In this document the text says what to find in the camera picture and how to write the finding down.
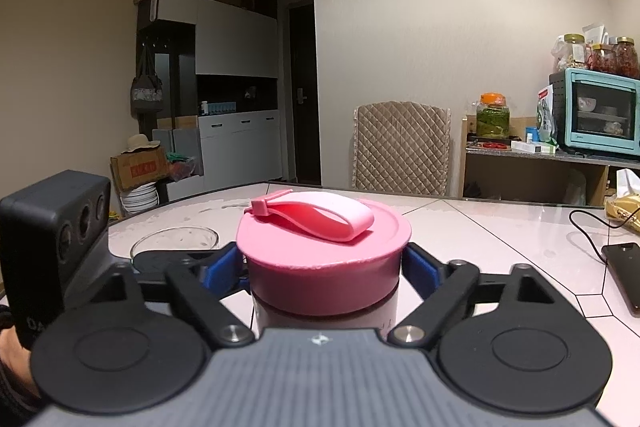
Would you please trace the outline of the left hand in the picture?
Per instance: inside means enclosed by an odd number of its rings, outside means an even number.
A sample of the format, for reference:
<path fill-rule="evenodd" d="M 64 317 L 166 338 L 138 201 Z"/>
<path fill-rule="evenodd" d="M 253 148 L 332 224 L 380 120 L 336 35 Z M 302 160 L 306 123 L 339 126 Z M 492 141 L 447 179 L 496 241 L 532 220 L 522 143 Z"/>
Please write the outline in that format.
<path fill-rule="evenodd" d="M 32 354 L 21 345 L 15 327 L 2 329 L 0 355 L 2 371 L 12 392 L 21 397 L 39 399 L 40 392 L 30 370 Z"/>

